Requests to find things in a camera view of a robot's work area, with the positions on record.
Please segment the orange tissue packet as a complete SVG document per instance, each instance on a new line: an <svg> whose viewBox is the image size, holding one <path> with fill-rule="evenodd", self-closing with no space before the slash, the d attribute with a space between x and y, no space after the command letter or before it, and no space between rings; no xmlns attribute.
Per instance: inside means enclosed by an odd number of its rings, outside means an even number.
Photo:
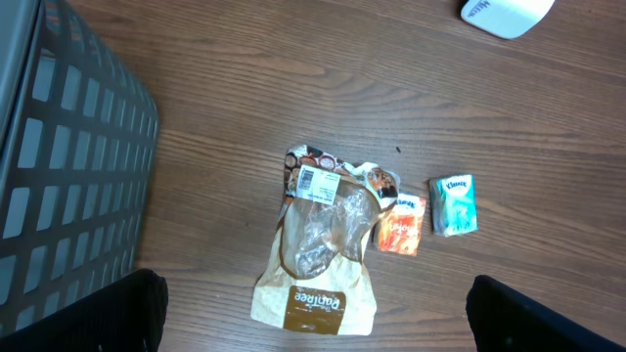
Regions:
<svg viewBox="0 0 626 352"><path fill-rule="evenodd" d="M377 225L378 250L416 256L422 236L425 206L424 198L399 194L395 205Z"/></svg>

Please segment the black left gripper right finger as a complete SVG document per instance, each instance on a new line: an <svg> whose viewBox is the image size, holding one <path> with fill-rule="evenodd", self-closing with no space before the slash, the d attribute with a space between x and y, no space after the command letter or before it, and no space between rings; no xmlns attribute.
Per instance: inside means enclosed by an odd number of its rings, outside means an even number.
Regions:
<svg viewBox="0 0 626 352"><path fill-rule="evenodd" d="M486 275L474 279L466 313L478 352L625 352L623 346Z"/></svg>

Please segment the small teal tissue packet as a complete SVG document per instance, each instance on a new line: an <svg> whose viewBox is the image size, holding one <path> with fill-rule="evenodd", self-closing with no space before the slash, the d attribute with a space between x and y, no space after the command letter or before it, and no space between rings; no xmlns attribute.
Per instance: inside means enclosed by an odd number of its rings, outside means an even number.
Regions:
<svg viewBox="0 0 626 352"><path fill-rule="evenodd" d="M471 174L429 180L433 232L440 237L478 230L474 179Z"/></svg>

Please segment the brown paper bread bag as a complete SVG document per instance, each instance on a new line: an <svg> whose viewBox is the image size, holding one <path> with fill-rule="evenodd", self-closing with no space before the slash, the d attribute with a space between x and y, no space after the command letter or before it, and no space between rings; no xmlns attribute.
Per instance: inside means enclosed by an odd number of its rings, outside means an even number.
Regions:
<svg viewBox="0 0 626 352"><path fill-rule="evenodd" d="M290 148L284 199L268 265L251 300L253 320L284 330L368 335L377 312L364 255L392 209L399 177L314 147Z"/></svg>

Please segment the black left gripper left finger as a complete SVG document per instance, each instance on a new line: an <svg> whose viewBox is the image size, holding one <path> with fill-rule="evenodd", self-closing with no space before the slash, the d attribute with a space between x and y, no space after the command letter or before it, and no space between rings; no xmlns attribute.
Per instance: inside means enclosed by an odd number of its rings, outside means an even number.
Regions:
<svg viewBox="0 0 626 352"><path fill-rule="evenodd" d="M1 352L157 351L168 305L166 279L138 270L1 339Z"/></svg>

